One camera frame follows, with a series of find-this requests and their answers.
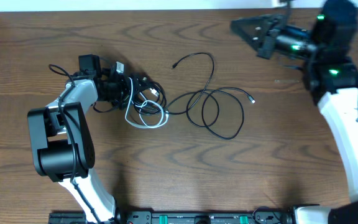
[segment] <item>black mount base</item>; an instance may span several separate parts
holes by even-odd
[[[152,213],[129,212],[127,224],[286,224],[288,213],[279,210],[249,213]],[[51,213],[49,224],[85,224],[84,213]]]

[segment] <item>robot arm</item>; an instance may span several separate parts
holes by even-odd
[[[347,177],[349,198],[358,201],[358,88],[326,93],[318,103],[334,135]]]
[[[117,210],[115,199],[107,193],[93,169],[95,162],[94,147],[85,114],[93,103],[101,99],[98,93],[104,96],[102,100],[118,101],[117,95],[112,93],[124,92],[125,90],[120,85],[104,87],[110,83],[103,83],[99,79],[100,75],[89,76],[89,73],[98,73],[98,65],[99,58],[97,56],[80,56],[80,70],[86,71],[87,75],[76,76],[74,88],[70,89],[72,82],[68,82],[65,90],[55,101],[44,108],[29,111],[27,118],[36,171],[41,176],[49,176],[53,182],[58,182],[66,188],[85,211],[87,222],[120,223],[121,216]],[[120,64],[119,71],[108,71],[108,73],[117,76],[117,73],[123,72],[123,69],[123,65]],[[106,94],[103,89],[108,89],[109,94]],[[58,109],[58,103],[62,97],[64,97],[62,107],[66,111],[64,114],[60,114]],[[64,123],[62,116],[66,116],[74,142],[70,141],[68,135],[67,139],[64,140],[48,140],[49,137],[58,134],[68,134],[67,124]],[[73,181],[70,181],[74,165],[71,144],[75,144],[77,156],[76,174]]]

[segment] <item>wood grain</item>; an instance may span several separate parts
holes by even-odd
[[[253,210],[294,203],[339,206],[347,182],[333,136],[301,75],[263,60],[229,30],[238,17],[273,10],[0,13],[0,223],[46,223],[53,210],[79,210],[73,197],[32,165],[27,112],[54,100],[77,57],[98,54],[130,61],[162,84],[168,100],[203,87],[211,69],[205,56],[171,65],[192,52],[211,52],[211,88],[236,86],[256,104],[244,104],[246,123],[222,141],[174,116],[156,130],[134,129],[124,113],[97,114],[87,122],[96,169],[123,208]],[[291,23],[310,28],[318,11],[294,10]],[[358,34],[351,52],[358,65]],[[276,83],[275,80],[294,80]],[[217,96],[222,109],[214,129],[230,135],[239,125],[234,100]],[[185,101],[172,111],[181,110]],[[212,116],[216,106],[207,105]],[[201,108],[191,115],[201,122]]]

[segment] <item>black cable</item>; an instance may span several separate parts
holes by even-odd
[[[291,13],[292,13],[291,0],[287,0],[287,5],[285,6],[285,8],[286,8],[286,12],[285,12],[285,18],[283,23],[284,27],[288,24],[288,20],[290,20],[291,17]]]
[[[116,106],[114,106],[114,104],[111,103],[111,108],[108,109],[108,110],[106,110],[106,111],[101,111],[101,110],[97,109],[97,108],[96,108],[96,102],[94,102],[94,104],[93,104],[92,107],[93,107],[93,110],[96,111],[96,112],[98,112],[98,113],[108,113],[108,112],[112,112],[113,110],[118,109],[119,104],[117,104]]]
[[[226,92],[226,91],[223,91],[223,90],[234,90],[234,91],[240,91],[244,94],[247,95],[248,99],[251,101],[251,102],[255,102],[253,97],[248,94],[246,91],[244,90],[241,90],[240,88],[235,88],[235,87],[224,87],[224,88],[219,88],[217,90],[209,90],[207,89],[212,77],[213,77],[213,74],[214,74],[214,69],[215,69],[215,62],[214,62],[214,58],[213,56],[210,54],[210,53],[206,53],[206,52],[198,52],[198,53],[193,53],[193,54],[189,54],[189,55],[186,55],[184,57],[182,57],[181,59],[179,59],[178,62],[174,63],[172,65],[172,68],[176,68],[176,66],[184,59],[188,58],[188,57],[191,57],[191,56],[194,56],[194,55],[200,55],[200,54],[205,54],[207,55],[211,61],[212,61],[212,71],[211,71],[211,74],[204,86],[204,88],[202,90],[198,90],[198,91],[192,91],[192,92],[189,92],[189,93],[184,93],[178,97],[176,97],[175,99],[173,99],[168,105],[167,104],[167,99],[165,97],[165,92],[162,88],[162,86],[157,83],[157,82],[152,82],[152,84],[154,85],[153,88],[157,91],[158,93],[158,98],[157,100],[155,101],[156,103],[159,103],[159,99],[161,99],[161,102],[159,103],[162,108],[165,110],[165,111],[168,111],[168,108],[171,107],[172,104],[174,104],[174,102],[178,101],[180,98],[183,98],[184,96],[187,96],[187,95],[192,95],[191,98],[188,100],[187,102],[187,105],[186,105],[186,110],[184,111],[181,111],[181,112],[167,112],[169,113],[170,115],[180,115],[180,114],[186,114],[189,122],[193,125],[195,125],[196,127],[199,127],[199,128],[206,128],[211,134],[221,138],[221,139],[224,139],[224,140],[230,140],[230,139],[233,139],[235,138],[242,126],[244,125],[244,120],[245,120],[245,115],[244,115],[244,108],[242,107],[242,104],[241,102],[239,101],[238,98],[236,98],[234,95]],[[213,130],[211,130],[211,127],[213,124],[215,124],[215,122],[218,120],[218,117],[219,117],[219,112],[220,112],[220,107],[219,107],[219,103],[218,101],[215,99],[215,97],[212,95],[213,93],[222,93],[222,94],[225,94],[227,96],[230,96],[231,98],[235,99],[239,104],[240,104],[240,107],[241,107],[241,113],[242,113],[242,123],[240,124],[239,126],[239,129],[236,131],[236,133],[233,135],[233,136],[230,136],[230,137],[224,137],[222,135],[219,135],[217,134],[216,132],[214,132]],[[206,99],[204,100],[203,102],[203,107],[202,107],[202,113],[201,113],[201,118],[203,119],[203,125],[200,125],[200,124],[196,124],[192,118],[190,117],[190,114],[189,114],[189,111],[194,108],[195,104],[197,104],[197,102],[199,102],[200,98],[202,97],[203,94],[207,94],[207,97]],[[192,103],[192,100],[193,98],[198,95],[198,97],[196,98],[196,100]],[[205,121],[205,118],[204,118],[204,107],[205,107],[205,104],[206,104],[206,101],[208,100],[208,98],[211,97],[215,103],[216,103],[216,106],[217,106],[217,113],[216,113],[216,117],[214,119],[214,121],[211,123],[211,124],[206,124],[206,121]],[[141,115],[155,115],[155,114],[159,114],[161,111],[156,107],[156,106],[153,106],[153,105],[146,105],[142,108],[142,111],[137,108],[136,106],[140,106],[144,101],[143,100],[140,100],[140,98],[137,96],[133,99],[134,101],[134,108],[135,110],[140,113]]]
[[[94,208],[92,208],[90,203],[86,200],[85,196],[82,194],[80,188],[78,187],[78,184],[74,181],[74,177],[75,177],[75,174],[76,174],[76,165],[77,165],[78,153],[77,153],[77,150],[76,150],[76,144],[75,144],[75,141],[74,141],[74,135],[73,135],[73,132],[71,131],[71,127],[68,124],[68,120],[67,120],[67,117],[66,117],[66,114],[68,114],[68,111],[64,110],[64,108],[62,107],[62,103],[64,102],[66,96],[75,88],[74,79],[68,72],[66,72],[66,70],[62,69],[61,67],[59,67],[57,65],[50,64],[48,67],[49,67],[49,69],[51,71],[55,72],[56,74],[67,76],[71,81],[71,86],[66,91],[63,92],[62,96],[59,96],[59,101],[58,101],[59,113],[60,113],[61,117],[63,118],[63,122],[64,122],[64,124],[66,126],[66,132],[67,132],[67,135],[68,135],[69,140],[71,142],[71,148],[73,149],[73,171],[72,171],[71,176],[70,176],[70,183],[73,184],[74,188],[76,189],[76,191],[80,195],[81,199],[84,201],[86,206],[91,210],[91,213],[94,216],[95,220],[98,223],[101,223],[100,219],[96,215],[96,212],[94,211]],[[60,72],[54,70],[53,68],[57,68],[57,69],[61,70],[63,73],[60,73]]]
[[[196,101],[195,101],[190,107],[187,107],[187,108],[186,108],[186,111],[184,111],[185,113],[188,113],[188,111],[189,111],[190,109],[192,109],[195,104],[197,104],[197,102],[200,100],[201,96],[204,94],[206,88],[208,87],[209,82],[210,82],[211,79],[212,79],[212,76],[214,75],[214,71],[215,71],[215,61],[214,61],[213,56],[212,56],[210,53],[198,52],[198,53],[193,53],[193,54],[186,55],[186,56],[184,56],[183,58],[179,59],[179,61],[178,61],[177,63],[174,63],[174,64],[172,65],[172,68],[174,69],[174,68],[176,68],[176,67],[178,66],[178,64],[179,64],[182,60],[184,60],[185,58],[188,58],[188,57],[191,57],[191,56],[194,56],[194,55],[200,55],[200,54],[205,54],[205,55],[208,55],[208,56],[210,57],[210,59],[211,59],[211,61],[212,61],[212,71],[211,71],[211,74],[209,75],[208,81],[206,82],[206,84],[205,84],[205,86],[204,86],[203,91],[200,93],[199,97],[197,97]],[[169,114],[175,115],[175,114],[183,114],[183,113],[169,113]]]
[[[215,135],[216,137],[218,137],[218,138],[220,138],[220,139],[223,139],[223,140],[231,140],[231,139],[234,139],[234,138],[240,133],[241,128],[242,128],[242,125],[244,124],[244,120],[245,120],[244,108],[242,107],[242,104],[241,104],[241,102],[239,101],[238,98],[236,98],[235,96],[233,96],[233,95],[230,94],[230,93],[224,92],[225,94],[227,94],[227,95],[231,96],[232,98],[234,98],[234,99],[238,102],[238,104],[240,105],[240,107],[241,107],[241,113],[242,113],[241,124],[240,124],[240,126],[239,126],[239,129],[237,130],[237,132],[236,132],[233,136],[231,136],[231,137],[224,137],[224,136],[222,136],[222,135],[217,134],[216,132],[212,131],[212,130],[209,128],[209,126],[206,124],[205,119],[204,119],[204,106],[205,106],[206,101],[208,100],[208,98],[209,98],[213,93],[215,93],[215,92],[217,92],[217,91],[222,92],[221,90],[236,90],[236,91],[240,91],[240,92],[246,94],[248,97],[251,97],[251,96],[250,96],[246,91],[244,91],[244,90],[242,90],[242,89],[240,89],[240,88],[236,88],[236,87],[223,87],[223,88],[218,88],[217,90],[213,90],[211,93],[208,94],[208,96],[207,96],[207,97],[205,98],[205,100],[204,100],[203,107],[201,108],[201,119],[203,120],[204,127],[205,127],[211,134]]]
[[[80,187],[78,186],[78,184],[74,181],[73,183],[74,189],[78,192],[78,194],[80,195],[82,201],[84,201],[85,205],[91,210],[92,215],[94,216],[96,223],[101,223],[99,217],[96,214],[96,211],[94,210],[94,208],[92,207],[92,205],[89,203],[89,201],[85,198],[84,194],[82,193]]]

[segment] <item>green led light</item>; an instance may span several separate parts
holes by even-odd
[[[338,70],[335,70],[335,69],[330,69],[329,70],[330,74],[334,75],[334,76],[337,76],[339,71]]]
[[[318,20],[324,20],[324,18],[325,18],[324,15],[318,15],[318,16],[317,16],[317,19],[318,19]]]
[[[292,48],[292,50],[300,50],[300,49],[301,49],[301,46],[299,46],[299,45],[292,45],[291,48]]]

